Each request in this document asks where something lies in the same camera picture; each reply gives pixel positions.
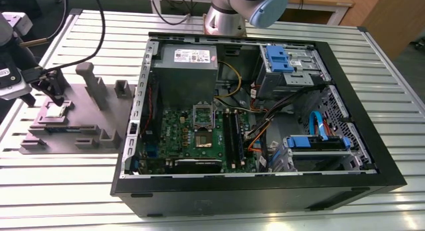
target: aluminum table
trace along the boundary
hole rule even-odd
[[[107,12],[103,49],[91,60],[107,84],[137,82],[149,31],[203,33],[203,19],[169,26],[155,14]],[[165,16],[179,21],[180,16]],[[89,55],[100,38],[97,11],[69,16],[41,65],[51,67]],[[109,196],[116,154],[21,155],[28,126],[39,108],[19,100],[0,126],[0,228],[91,230],[417,230],[425,228],[425,106],[368,33],[357,28],[276,23],[247,25],[252,37],[329,43],[408,185],[324,212],[140,219]],[[84,83],[75,67],[69,83]],[[45,96],[36,94],[36,106]]]

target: yellow wire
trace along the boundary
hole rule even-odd
[[[227,94],[227,95],[224,95],[224,96],[215,96],[215,98],[227,98],[227,97],[232,96],[233,94],[236,94],[236,93],[239,92],[240,87],[241,87],[241,76],[240,76],[239,71],[236,70],[236,68],[235,68],[232,65],[229,65],[229,64],[228,64],[227,62],[224,62],[224,61],[219,61],[219,62],[223,63],[223,64],[225,64],[225,65],[233,70],[233,72],[236,73],[237,79],[239,79],[237,88],[236,88],[236,90],[235,90],[233,92],[231,92],[229,94]]]

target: power cable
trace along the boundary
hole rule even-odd
[[[101,3],[100,3],[100,0],[96,0],[96,3],[97,3],[97,6],[99,6],[99,12],[100,12],[100,18],[101,18],[101,35],[100,35],[100,40],[99,40],[99,45],[97,45],[97,48],[93,52],[92,55],[89,55],[87,58],[84,59],[80,59],[72,63],[67,63],[67,64],[63,64],[63,65],[59,65],[56,67],[52,67],[52,68],[48,68],[44,70],[45,73],[51,72],[51,71],[55,71],[57,69],[63,69],[65,67],[69,67],[69,66],[73,66],[73,65],[77,65],[80,63],[84,63],[85,61],[88,61],[89,59],[92,59],[97,53],[99,53],[99,50],[101,48],[101,45],[104,43],[104,39],[105,39],[105,30],[107,30],[107,22],[105,22],[105,14],[104,14],[104,8],[101,6]]]

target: motherboard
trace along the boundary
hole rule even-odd
[[[167,174],[167,168],[179,161],[191,162],[193,169],[208,169],[209,166],[201,163],[209,162],[211,166],[220,167],[219,173],[254,172],[254,156],[245,155],[239,144],[229,139],[233,136],[229,126],[239,129],[241,142],[241,135],[249,130],[247,112],[213,111],[211,105],[203,104],[192,110],[164,109],[160,142],[140,146],[147,156],[143,173]]]

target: chip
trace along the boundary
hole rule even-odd
[[[213,146],[213,133],[209,131],[195,132],[195,142],[197,148],[207,148]]]

